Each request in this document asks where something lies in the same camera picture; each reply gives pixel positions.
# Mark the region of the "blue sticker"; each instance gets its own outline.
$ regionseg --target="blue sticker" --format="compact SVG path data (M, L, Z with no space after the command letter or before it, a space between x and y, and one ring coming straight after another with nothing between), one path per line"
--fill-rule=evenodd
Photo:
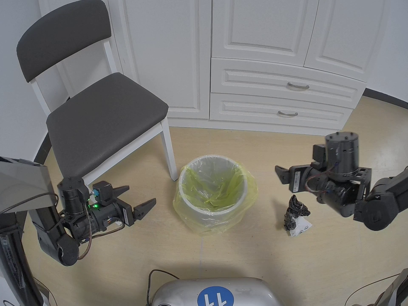
M233 306L234 296L224 287L205 288L197 298L198 306Z

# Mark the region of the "white chair leg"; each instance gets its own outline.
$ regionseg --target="white chair leg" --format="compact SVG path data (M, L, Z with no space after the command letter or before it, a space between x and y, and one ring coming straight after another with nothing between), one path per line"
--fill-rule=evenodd
M164 154L166 155L167 165L169 166L170 177L176 181L178 179L178 173L176 168L176 160L174 159L173 146L171 145L169 122L167 121L167 117L160 123L163 128L163 131L160 133L161 141L163 142Z

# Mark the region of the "silver handle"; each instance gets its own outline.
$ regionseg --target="silver handle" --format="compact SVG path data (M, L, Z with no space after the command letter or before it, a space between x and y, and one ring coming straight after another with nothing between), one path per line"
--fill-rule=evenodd
M295 117L295 116L298 115L297 112L295 112L295 113L284 113L284 112L282 112L282 111L278 111L278 114L280 114L280 115L287 115L287 116L289 116L289 117Z
M290 86L290 87L295 87L295 88L297 88L297 89L308 89L308 88L309 88L309 85L300 86L300 85L294 85L294 84L292 84L291 82L288 83L288 86Z

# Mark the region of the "chair backrest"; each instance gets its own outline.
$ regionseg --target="chair backrest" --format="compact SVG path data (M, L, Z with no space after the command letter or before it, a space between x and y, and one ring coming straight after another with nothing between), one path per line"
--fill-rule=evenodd
M27 82L87 46L109 38L108 10L102 0L80 0L37 20L17 44L17 57Z

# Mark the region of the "wooden floor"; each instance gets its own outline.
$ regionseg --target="wooden floor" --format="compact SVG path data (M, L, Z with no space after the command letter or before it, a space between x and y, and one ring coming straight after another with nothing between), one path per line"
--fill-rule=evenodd
M408 165L408 110L363 97L344 130L359 134L360 166L373 168L374 182ZM287 306L338 306L357 288L408 267L408 211L385 230L373 232L318 204L313 195L299 193L311 211L308 220L313 227L298 237L283 230L291 193L280 184L274 166L310 163L312 145L324 143L323 137L170 131L179 169L197 156L228 156L255 176L258 200L230 231L204 238L195 235L172 207L176 183L170 179L160 137L154 138L100 179L113 186L129 185L130 191L121 198L131 205L153 197L157 205L134 226L93 241L84 260L71 267L54 261L40 250L35 229L27 221L23 245L33 275L54 293L59 306L145 306L148 274L154 268L180 278L262 278ZM62 177L52 152L46 165L55 188ZM170 279L155 273L152 294ZM391 279L362 289L348 305L374 303L390 283Z

